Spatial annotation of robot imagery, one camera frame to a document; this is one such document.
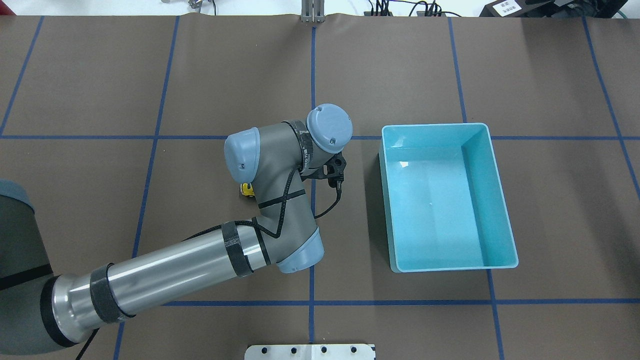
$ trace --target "black band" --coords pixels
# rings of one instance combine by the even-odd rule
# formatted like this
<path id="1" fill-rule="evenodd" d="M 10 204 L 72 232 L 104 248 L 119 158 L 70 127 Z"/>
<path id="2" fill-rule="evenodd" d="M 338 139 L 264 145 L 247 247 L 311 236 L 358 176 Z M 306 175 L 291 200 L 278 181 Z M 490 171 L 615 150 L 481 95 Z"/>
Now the black band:
<path id="1" fill-rule="evenodd" d="M 60 331 L 56 318 L 53 316 L 53 286 L 56 284 L 58 276 L 52 277 L 45 282 L 42 292 L 40 293 L 40 316 L 42 317 L 42 324 L 49 337 L 61 347 L 72 347 L 77 345 L 73 341 L 67 339 L 67 337 Z"/>
<path id="2" fill-rule="evenodd" d="M 222 238 L 225 240 L 227 255 L 236 275 L 238 277 L 251 275 L 253 270 L 249 264 L 249 258 L 242 251 L 242 244 L 240 244 L 240 236 L 235 222 L 229 221 L 222 224 Z"/>
<path id="3" fill-rule="evenodd" d="M 304 172 L 309 168 L 309 164 L 311 164 L 311 161 L 314 159 L 314 139 L 302 121 L 290 120 L 283 122 L 291 127 L 296 134 L 296 138 L 298 138 L 300 152 L 302 153 L 302 164 L 298 170 Z"/>
<path id="4" fill-rule="evenodd" d="M 21 271 L 19 273 L 5 276 L 0 278 L 0 291 L 3 291 L 8 288 L 12 288 L 16 285 L 24 284 L 27 281 L 35 280 L 39 277 L 43 277 L 45 275 L 53 274 L 53 270 L 51 269 L 51 264 L 46 264 L 42 266 L 38 266 L 35 268 L 31 268 L 29 270 Z"/>
<path id="5" fill-rule="evenodd" d="M 258 219 L 254 217 L 251 219 L 251 222 L 257 225 Z M 264 257 L 264 262 L 267 265 L 271 265 L 271 259 L 269 259 L 267 248 L 264 246 L 264 240 L 262 239 L 262 231 L 260 231 L 257 227 L 253 227 L 253 230 L 255 230 L 255 237 L 258 238 L 258 243 L 260 244 L 260 250 L 262 250 L 262 257 Z"/>
<path id="6" fill-rule="evenodd" d="M 91 295 L 91 303 L 98 317 L 106 323 L 123 322 L 135 315 L 129 315 L 118 307 L 116 299 L 113 298 L 107 271 L 113 263 L 104 265 L 95 269 L 91 273 L 89 282 L 89 294 Z"/>
<path id="7" fill-rule="evenodd" d="M 298 190 L 297 192 L 288 193 L 286 197 L 281 196 L 281 197 L 277 197 L 275 199 L 271 199 L 271 200 L 267 200 L 265 202 L 261 202 L 260 204 L 258 204 L 258 208 L 259 209 L 264 209 L 267 206 L 279 204 L 279 203 L 283 202 L 285 199 L 286 200 L 291 200 L 291 199 L 293 199 L 295 197 L 299 197 L 300 195 L 305 195 L 305 194 L 306 194 L 305 189 Z"/>

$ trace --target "red object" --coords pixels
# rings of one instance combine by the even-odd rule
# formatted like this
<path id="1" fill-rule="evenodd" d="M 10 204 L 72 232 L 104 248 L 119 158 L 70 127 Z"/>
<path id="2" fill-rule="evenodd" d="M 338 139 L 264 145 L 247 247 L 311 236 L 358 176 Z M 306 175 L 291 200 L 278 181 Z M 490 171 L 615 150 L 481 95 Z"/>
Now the red object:
<path id="1" fill-rule="evenodd" d="M 15 15 L 15 13 L 9 9 L 4 1 L 0 0 L 0 15 Z"/>

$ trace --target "white label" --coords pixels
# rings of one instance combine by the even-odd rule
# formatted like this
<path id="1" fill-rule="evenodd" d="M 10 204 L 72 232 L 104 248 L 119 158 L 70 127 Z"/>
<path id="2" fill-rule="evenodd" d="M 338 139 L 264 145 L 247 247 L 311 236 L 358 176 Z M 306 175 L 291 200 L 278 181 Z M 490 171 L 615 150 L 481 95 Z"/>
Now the white label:
<path id="1" fill-rule="evenodd" d="M 500 16 L 507 16 L 510 13 L 515 13 L 518 10 L 522 10 L 520 5 L 516 3 L 516 0 L 503 1 L 499 4 L 495 4 L 493 8 L 498 12 L 498 14 L 500 14 Z"/>

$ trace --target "white floor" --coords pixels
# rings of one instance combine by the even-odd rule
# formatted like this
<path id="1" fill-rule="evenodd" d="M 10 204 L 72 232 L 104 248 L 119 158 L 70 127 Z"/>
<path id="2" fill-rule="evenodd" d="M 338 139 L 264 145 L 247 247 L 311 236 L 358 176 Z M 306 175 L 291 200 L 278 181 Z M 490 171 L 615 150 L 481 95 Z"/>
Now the white floor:
<path id="1" fill-rule="evenodd" d="M 4 0 L 18 15 L 182 15 L 197 12 L 188 0 Z M 438 0 L 445 11 L 477 17 L 490 0 Z M 299 14 L 301 0 L 216 0 L 218 15 Z M 325 0 L 325 13 L 361 15 L 371 8 L 368 0 Z M 391 3 L 395 16 L 407 16 L 413 5 Z M 629 18 L 640 18 L 640 0 L 629 0 L 622 8 Z M 202 13 L 213 15 L 213 5 L 205 0 Z"/>

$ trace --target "white metal plate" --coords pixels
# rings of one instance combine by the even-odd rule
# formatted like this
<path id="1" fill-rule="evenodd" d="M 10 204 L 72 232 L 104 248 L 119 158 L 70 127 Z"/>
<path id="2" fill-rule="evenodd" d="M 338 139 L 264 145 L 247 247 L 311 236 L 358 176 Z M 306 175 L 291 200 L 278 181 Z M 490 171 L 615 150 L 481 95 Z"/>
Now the white metal plate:
<path id="1" fill-rule="evenodd" d="M 375 349 L 373 344 L 253 345 L 244 360 L 375 360 Z"/>
<path id="2" fill-rule="evenodd" d="M 516 3 L 516 0 L 503 1 L 499 4 L 495 4 L 493 8 L 498 12 L 498 14 L 500 14 L 500 16 L 507 16 L 510 13 L 515 13 L 518 10 L 522 10 L 520 5 Z"/>

